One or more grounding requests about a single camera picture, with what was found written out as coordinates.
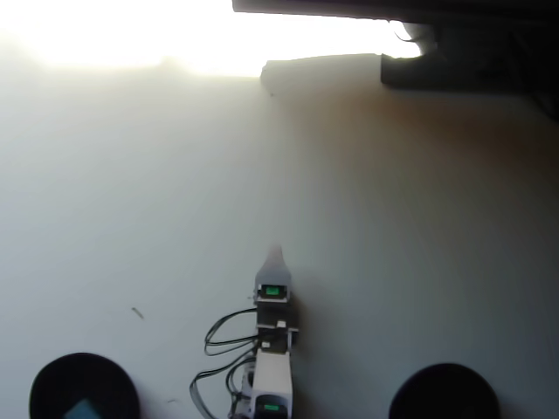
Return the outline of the gripper body with black motor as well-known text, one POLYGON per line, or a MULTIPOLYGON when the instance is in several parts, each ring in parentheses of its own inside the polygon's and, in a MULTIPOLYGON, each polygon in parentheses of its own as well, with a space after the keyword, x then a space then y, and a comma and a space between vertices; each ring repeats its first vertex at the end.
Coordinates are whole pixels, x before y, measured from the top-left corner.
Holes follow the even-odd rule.
POLYGON ((288 285, 258 285, 254 304, 258 328, 299 328, 298 307, 288 285))

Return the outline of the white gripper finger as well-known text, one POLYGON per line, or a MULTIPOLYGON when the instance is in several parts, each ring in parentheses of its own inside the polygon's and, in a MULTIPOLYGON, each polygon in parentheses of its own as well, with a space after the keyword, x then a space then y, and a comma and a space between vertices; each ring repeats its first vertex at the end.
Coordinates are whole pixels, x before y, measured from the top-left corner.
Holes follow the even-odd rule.
POLYGON ((292 274, 286 265, 282 248, 279 245, 275 245, 269 250, 265 262, 256 274, 255 284, 281 286, 292 284, 292 274))

